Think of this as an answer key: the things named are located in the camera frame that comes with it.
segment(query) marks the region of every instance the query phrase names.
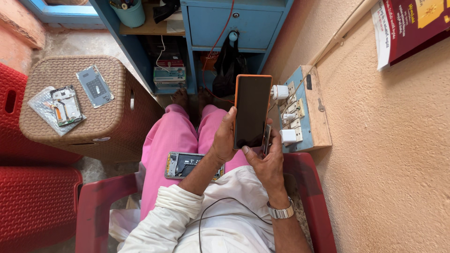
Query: chair armrest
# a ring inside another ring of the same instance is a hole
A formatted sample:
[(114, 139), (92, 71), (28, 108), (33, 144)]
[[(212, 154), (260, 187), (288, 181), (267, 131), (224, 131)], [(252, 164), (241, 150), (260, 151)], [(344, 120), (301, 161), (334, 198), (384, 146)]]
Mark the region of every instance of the chair armrest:
[(284, 154), (283, 172), (295, 177), (315, 253), (335, 253), (333, 230), (319, 175), (309, 153)]
[(111, 204), (137, 191), (135, 173), (84, 185), (78, 201), (75, 253), (106, 253)]

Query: cabinet drawer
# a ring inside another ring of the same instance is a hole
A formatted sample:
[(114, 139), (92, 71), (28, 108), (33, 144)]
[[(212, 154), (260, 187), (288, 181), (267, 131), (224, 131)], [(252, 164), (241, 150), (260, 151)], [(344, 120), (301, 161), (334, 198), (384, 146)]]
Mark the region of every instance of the cabinet drawer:
[[(229, 9), (189, 6), (192, 45), (213, 46), (226, 23)], [(223, 45), (230, 31), (239, 31), (240, 48), (266, 49), (283, 12), (234, 9), (239, 17), (230, 18), (217, 46)]]

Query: orange phone case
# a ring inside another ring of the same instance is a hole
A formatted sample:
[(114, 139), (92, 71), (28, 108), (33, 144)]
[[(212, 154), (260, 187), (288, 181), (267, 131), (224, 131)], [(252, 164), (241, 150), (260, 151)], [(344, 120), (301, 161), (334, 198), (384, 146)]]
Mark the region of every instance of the orange phone case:
[[(234, 107), (236, 107), (236, 109), (238, 109), (237, 103), (238, 103), (239, 77), (270, 77), (270, 89), (272, 89), (272, 86), (273, 86), (273, 84), (272, 84), (273, 77), (270, 76), (270, 75), (242, 75), (242, 74), (237, 75), (237, 77), (236, 77), (236, 91), (234, 92), (234, 94), (235, 94), (234, 95)], [(267, 114), (269, 112), (269, 107), (270, 107), (269, 102), (270, 102), (270, 92), (269, 92), (269, 95), (267, 96), (267, 111), (265, 113), (265, 117), (266, 118), (267, 118)], [(234, 147), (234, 135), (235, 135), (234, 130), (235, 129), (236, 129), (236, 119), (234, 119), (234, 126), (233, 126), (233, 147)]]

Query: pink trousers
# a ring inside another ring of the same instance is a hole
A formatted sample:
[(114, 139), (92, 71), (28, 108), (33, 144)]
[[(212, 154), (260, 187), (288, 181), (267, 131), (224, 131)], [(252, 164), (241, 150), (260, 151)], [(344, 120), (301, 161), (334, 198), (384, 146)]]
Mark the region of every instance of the pink trousers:
[[(169, 187), (180, 182), (178, 179), (164, 177), (169, 152), (206, 154), (225, 114), (227, 114), (225, 110), (218, 109), (212, 104), (207, 105), (203, 109), (202, 121), (196, 133), (189, 121), (189, 115), (181, 106), (171, 104), (166, 107), (166, 113), (152, 127), (142, 148), (141, 161), (147, 173), (142, 190), (140, 220), (155, 207), (160, 186)], [(249, 164), (239, 150), (231, 161), (225, 163), (225, 173), (243, 165)]]

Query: shirt sleeve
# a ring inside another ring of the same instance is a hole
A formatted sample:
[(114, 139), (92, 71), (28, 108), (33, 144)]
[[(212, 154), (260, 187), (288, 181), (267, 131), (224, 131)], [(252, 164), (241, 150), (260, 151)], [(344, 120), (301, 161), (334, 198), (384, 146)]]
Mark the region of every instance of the shirt sleeve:
[(204, 195), (198, 196), (177, 185), (161, 186), (155, 208), (130, 233), (120, 253), (171, 253), (186, 224), (202, 207)]

